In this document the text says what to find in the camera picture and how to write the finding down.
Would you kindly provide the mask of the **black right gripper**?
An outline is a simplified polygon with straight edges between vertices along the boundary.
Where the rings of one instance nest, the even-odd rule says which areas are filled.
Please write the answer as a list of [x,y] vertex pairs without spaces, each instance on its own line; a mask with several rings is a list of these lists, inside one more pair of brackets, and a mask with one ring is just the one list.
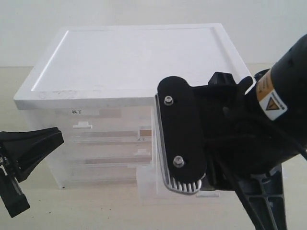
[[215,72],[207,85],[192,87],[205,138],[207,189],[236,191],[236,177],[246,177],[260,128],[244,119],[244,93],[251,77],[235,83],[232,74]]

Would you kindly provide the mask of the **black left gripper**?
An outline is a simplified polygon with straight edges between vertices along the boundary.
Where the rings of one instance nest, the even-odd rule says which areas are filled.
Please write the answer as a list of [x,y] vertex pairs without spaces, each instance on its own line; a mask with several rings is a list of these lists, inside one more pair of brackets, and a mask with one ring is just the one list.
[[18,181],[26,180],[63,143],[62,132],[57,127],[0,133],[0,197],[11,218],[30,208]]

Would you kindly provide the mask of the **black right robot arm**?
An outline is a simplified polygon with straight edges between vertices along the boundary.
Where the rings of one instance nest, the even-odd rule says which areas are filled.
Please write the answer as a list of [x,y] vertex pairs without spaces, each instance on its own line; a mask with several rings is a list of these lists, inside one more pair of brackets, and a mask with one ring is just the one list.
[[258,230],[287,228],[282,164],[307,155],[307,38],[270,69],[193,88],[211,189],[234,191]]

